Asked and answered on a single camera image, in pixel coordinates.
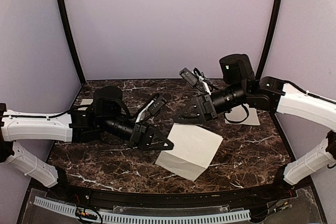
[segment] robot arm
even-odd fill
[[[60,168],[48,165],[25,150],[17,140],[55,140],[85,143],[99,140],[105,131],[127,141],[130,148],[143,151],[171,150],[174,146],[146,119],[156,116],[166,100],[155,94],[139,112],[131,116],[122,102],[122,91],[105,87],[94,93],[92,105],[84,111],[69,110],[61,114],[32,114],[7,110],[0,103],[0,163],[12,165],[25,176],[38,180],[50,188],[64,182]],[[152,146],[154,137],[163,145]]]
[[[194,97],[173,117],[174,122],[205,123],[243,104],[271,113],[295,115],[322,124],[330,128],[331,132],[304,157],[279,170],[282,181],[295,185],[320,168],[336,162],[335,101],[309,93],[289,81],[273,77],[255,80],[247,55],[226,56],[219,63],[224,81],[229,86],[224,90],[204,92]],[[183,69],[180,75],[190,85],[198,81],[187,69]]]

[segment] white wall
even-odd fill
[[[87,79],[177,78],[246,53],[256,69],[273,0],[66,0]]]
[[[336,0],[282,0],[265,76],[288,79],[336,99]],[[329,131],[294,116],[279,121],[296,157],[313,149]],[[313,175],[329,223],[336,223],[336,169]]]
[[[68,109],[80,88],[56,0],[0,0],[0,102],[36,113]],[[23,141],[41,159],[49,141]],[[0,164],[0,223],[16,223],[29,178]]]

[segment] marble table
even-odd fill
[[[223,80],[212,80],[223,88]],[[172,116],[198,91],[184,80],[88,81],[76,98],[90,99],[96,89],[117,86],[131,113],[156,92],[168,100],[151,122],[168,136]],[[276,170],[290,162],[289,155],[268,112],[258,111],[260,126],[225,124],[223,116],[201,125],[223,136],[209,168],[195,181],[176,176],[155,165],[160,152],[130,149],[116,137],[104,134],[107,143],[55,143],[48,163],[63,168],[72,185],[129,193],[205,193],[272,183]]]

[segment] piece of paper on table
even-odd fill
[[[196,125],[174,123],[168,139],[171,151],[162,151],[156,164],[195,181],[210,165],[223,138]]]
[[[248,112],[250,115],[248,118],[242,122],[237,124],[245,124],[245,125],[260,125],[257,110],[254,108],[250,108],[248,104],[244,104],[246,108],[248,109]],[[226,118],[228,118],[230,121],[241,121],[246,117],[246,112],[242,106],[234,107],[230,113],[225,114]]]
[[[90,105],[93,102],[93,99],[83,99],[80,102],[80,105]]]

